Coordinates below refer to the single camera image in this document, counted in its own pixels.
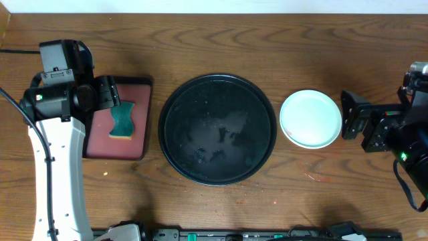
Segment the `green yellow sponge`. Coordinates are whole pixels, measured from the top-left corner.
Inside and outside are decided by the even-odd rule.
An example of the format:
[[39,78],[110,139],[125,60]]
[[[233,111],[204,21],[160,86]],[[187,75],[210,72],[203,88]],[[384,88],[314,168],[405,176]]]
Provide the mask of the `green yellow sponge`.
[[134,134],[134,124],[132,122],[133,102],[121,102],[119,106],[110,109],[113,120],[112,130],[109,132],[110,138],[131,139]]

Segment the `light blue plate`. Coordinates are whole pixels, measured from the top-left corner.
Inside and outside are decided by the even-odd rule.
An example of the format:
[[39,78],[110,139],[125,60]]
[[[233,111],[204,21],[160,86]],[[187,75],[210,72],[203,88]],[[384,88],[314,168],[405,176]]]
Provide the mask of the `light blue plate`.
[[321,149],[333,143],[342,128],[337,104],[317,90],[300,90],[288,96],[280,109],[280,127],[299,147]]

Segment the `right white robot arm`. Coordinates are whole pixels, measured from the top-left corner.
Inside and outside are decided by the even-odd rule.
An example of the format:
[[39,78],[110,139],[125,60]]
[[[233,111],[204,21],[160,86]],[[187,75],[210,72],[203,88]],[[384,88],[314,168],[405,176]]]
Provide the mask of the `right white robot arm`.
[[415,90],[410,100],[400,90],[400,104],[371,104],[342,91],[342,138],[362,133],[366,153],[390,151],[419,191],[427,197],[427,93]]

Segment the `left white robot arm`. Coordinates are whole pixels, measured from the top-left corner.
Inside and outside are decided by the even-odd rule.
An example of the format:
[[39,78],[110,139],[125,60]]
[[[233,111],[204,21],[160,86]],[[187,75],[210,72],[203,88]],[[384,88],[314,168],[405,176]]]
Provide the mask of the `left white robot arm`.
[[95,77],[90,49],[59,39],[39,45],[44,71],[19,102],[35,157],[34,240],[95,240],[86,212],[82,157],[86,124],[109,110],[114,128],[133,130],[133,103],[120,100],[113,76]]

